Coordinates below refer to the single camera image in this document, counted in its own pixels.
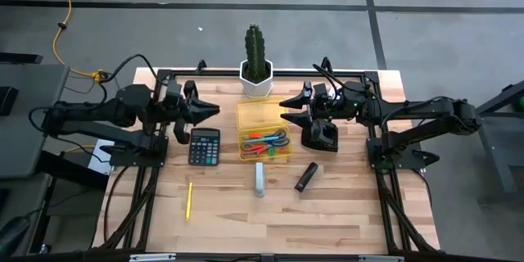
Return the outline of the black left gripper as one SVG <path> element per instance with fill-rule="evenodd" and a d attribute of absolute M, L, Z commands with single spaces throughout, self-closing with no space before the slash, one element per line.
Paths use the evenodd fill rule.
<path fill-rule="evenodd" d="M 174 122 L 174 135 L 178 143 L 181 144 L 189 143 L 189 133 L 185 131 L 187 124 L 198 125 L 219 113 L 218 105 L 194 98 L 197 98 L 197 86 L 193 80 L 188 80 L 181 88 L 181 99 L 177 106 L 167 106 L 162 101 L 162 105 L 168 113 L 169 121 Z M 192 118 L 190 115 L 191 104 L 199 110 L 192 113 Z"/>

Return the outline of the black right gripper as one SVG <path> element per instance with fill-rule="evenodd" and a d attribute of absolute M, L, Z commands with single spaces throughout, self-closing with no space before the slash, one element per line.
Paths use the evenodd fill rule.
<path fill-rule="evenodd" d="M 302 106 L 305 106 L 306 111 L 301 113 L 283 113 L 280 117 L 301 128 L 308 128 L 315 119 L 326 120 L 332 123 L 335 110 L 333 103 L 334 100 L 330 97 L 326 106 L 316 106 L 314 104 L 314 85 L 310 81 L 305 81 L 302 93 L 279 102 L 279 105 L 292 109 L 301 109 Z"/>

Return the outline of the yellow transparent supply box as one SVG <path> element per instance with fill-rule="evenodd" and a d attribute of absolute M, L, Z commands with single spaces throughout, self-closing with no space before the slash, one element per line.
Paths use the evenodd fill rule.
<path fill-rule="evenodd" d="M 287 122 L 280 117 L 282 113 L 287 113 L 287 109 L 279 105 L 278 98 L 261 98 L 251 99 L 239 102 L 237 104 L 237 138 L 239 147 L 239 156 L 244 161 L 265 161 L 270 160 L 267 150 L 260 157 L 251 159 L 242 159 L 242 144 L 248 139 L 249 133 L 261 133 L 264 136 L 270 135 L 278 129 L 284 129 L 290 143 L 286 146 L 286 152 L 281 153 L 281 147 L 272 146 L 274 149 L 274 158 L 285 158 L 292 154 L 291 132 Z"/>

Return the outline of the blue handled scissors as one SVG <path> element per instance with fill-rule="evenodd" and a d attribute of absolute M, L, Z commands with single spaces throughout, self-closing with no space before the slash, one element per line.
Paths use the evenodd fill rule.
<path fill-rule="evenodd" d="M 269 144 L 274 147 L 283 147 L 290 143 L 287 137 L 287 132 L 284 129 L 278 129 L 270 135 L 265 135 L 261 138 L 251 138 L 243 142 L 242 147 L 247 150 L 261 144 Z"/>

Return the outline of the red handled scissors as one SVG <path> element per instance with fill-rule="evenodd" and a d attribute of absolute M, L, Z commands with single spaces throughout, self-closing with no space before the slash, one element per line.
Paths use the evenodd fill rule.
<path fill-rule="evenodd" d="M 242 144 L 242 159 L 251 159 L 260 157 L 264 152 L 270 149 L 273 145 L 266 142 L 243 143 Z"/>

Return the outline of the yellow pencil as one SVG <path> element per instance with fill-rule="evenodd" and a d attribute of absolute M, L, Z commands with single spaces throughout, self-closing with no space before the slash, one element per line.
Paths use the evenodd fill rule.
<path fill-rule="evenodd" d="M 191 209 L 192 209 L 192 191 L 193 191 L 193 183 L 190 182 L 188 184 L 188 190 L 187 190 L 187 202 L 185 207 L 185 214 L 184 219 L 186 222 L 189 222 L 191 218 Z"/>

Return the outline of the black box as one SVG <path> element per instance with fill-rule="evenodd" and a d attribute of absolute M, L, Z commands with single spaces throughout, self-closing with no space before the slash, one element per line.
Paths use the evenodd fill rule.
<path fill-rule="evenodd" d="M 0 116 L 8 116 L 18 95 L 18 89 L 11 86 L 0 87 Z"/>

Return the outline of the black desk calculator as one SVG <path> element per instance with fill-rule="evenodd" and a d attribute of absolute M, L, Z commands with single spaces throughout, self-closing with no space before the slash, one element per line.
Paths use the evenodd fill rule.
<path fill-rule="evenodd" d="M 220 131 L 211 128 L 193 128 L 190 134 L 188 164 L 217 166 L 220 154 Z"/>

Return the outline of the black hole punch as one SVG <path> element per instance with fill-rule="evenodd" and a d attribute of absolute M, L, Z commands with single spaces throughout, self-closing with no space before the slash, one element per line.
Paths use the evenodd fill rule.
<path fill-rule="evenodd" d="M 318 151 L 338 151 L 338 128 L 335 124 L 321 119 L 301 131 L 301 144 Z"/>

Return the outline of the white hexagonal plant pot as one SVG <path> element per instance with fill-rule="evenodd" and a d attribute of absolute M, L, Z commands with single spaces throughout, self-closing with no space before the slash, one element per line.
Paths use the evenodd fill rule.
<path fill-rule="evenodd" d="M 273 89 L 273 63 L 269 60 L 265 61 L 266 69 L 269 71 L 269 77 L 258 84 L 254 84 L 243 76 L 243 71 L 247 66 L 247 60 L 240 64 L 239 79 L 241 81 L 244 92 L 249 98 L 267 97 Z"/>

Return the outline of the white grey stapler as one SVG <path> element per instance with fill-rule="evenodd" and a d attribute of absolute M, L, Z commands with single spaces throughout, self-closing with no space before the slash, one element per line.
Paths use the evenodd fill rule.
<path fill-rule="evenodd" d="M 262 162 L 255 164 L 255 196 L 264 196 L 264 164 Z"/>

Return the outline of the grey side table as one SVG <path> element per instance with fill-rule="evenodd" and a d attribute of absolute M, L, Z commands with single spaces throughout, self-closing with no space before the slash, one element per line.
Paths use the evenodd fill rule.
<path fill-rule="evenodd" d="M 70 69 L 65 65 L 0 64 L 0 86 L 18 90 L 11 112 L 0 116 L 0 178 L 25 178 L 38 163 L 45 141 L 34 126 L 43 121 L 36 107 L 50 106 L 60 97 Z"/>

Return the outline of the black flat bar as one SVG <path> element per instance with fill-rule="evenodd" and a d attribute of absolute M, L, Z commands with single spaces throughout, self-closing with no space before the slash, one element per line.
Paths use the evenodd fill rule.
<path fill-rule="evenodd" d="M 0 63 L 7 64 L 40 64 L 43 57 L 37 54 L 0 52 Z"/>

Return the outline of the grey table black legs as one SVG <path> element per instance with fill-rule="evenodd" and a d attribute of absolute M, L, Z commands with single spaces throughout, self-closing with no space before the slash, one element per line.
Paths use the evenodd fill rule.
<path fill-rule="evenodd" d="M 524 80 L 510 84 L 477 108 L 482 127 L 479 136 L 487 160 L 495 167 L 500 191 L 480 198 L 479 206 L 524 202 L 524 184 L 514 169 L 524 170 Z"/>

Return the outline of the silver metal bracket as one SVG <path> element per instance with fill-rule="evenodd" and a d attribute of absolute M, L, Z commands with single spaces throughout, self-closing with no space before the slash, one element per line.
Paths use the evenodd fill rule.
<path fill-rule="evenodd" d="M 129 262 L 174 262 L 175 260 L 175 253 L 136 254 L 129 257 Z"/>
<path fill-rule="evenodd" d="M 393 255 L 360 255 L 359 262 L 405 262 L 402 256 Z"/>

